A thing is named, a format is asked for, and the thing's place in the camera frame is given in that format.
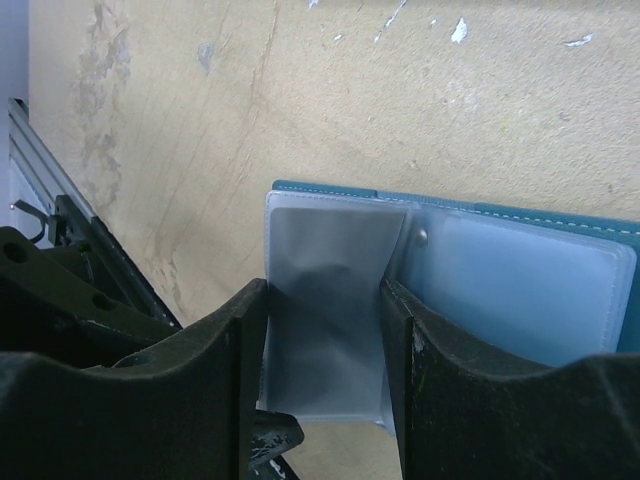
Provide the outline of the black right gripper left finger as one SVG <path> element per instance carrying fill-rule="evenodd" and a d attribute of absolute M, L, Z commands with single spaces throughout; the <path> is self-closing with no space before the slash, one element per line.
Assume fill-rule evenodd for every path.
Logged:
<path fill-rule="evenodd" d="M 5 479 L 241 479 L 267 321 L 254 279 L 217 311 L 112 367 L 1 357 Z"/>

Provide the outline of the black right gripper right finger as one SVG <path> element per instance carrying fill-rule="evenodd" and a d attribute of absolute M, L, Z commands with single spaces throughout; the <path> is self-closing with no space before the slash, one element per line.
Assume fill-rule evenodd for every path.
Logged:
<path fill-rule="evenodd" d="M 635 479 L 639 358 L 548 367 L 492 346 L 381 283 L 381 329 L 406 479 Z"/>

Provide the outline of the blue leather card holder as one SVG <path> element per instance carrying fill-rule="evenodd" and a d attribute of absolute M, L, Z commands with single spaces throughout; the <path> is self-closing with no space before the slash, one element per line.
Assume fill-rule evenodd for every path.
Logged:
<path fill-rule="evenodd" d="M 278 180 L 265 205 L 401 209 L 384 277 L 480 339 L 563 366 L 639 349 L 639 226 L 635 222 L 433 196 Z M 379 422 L 392 429 L 384 373 Z"/>

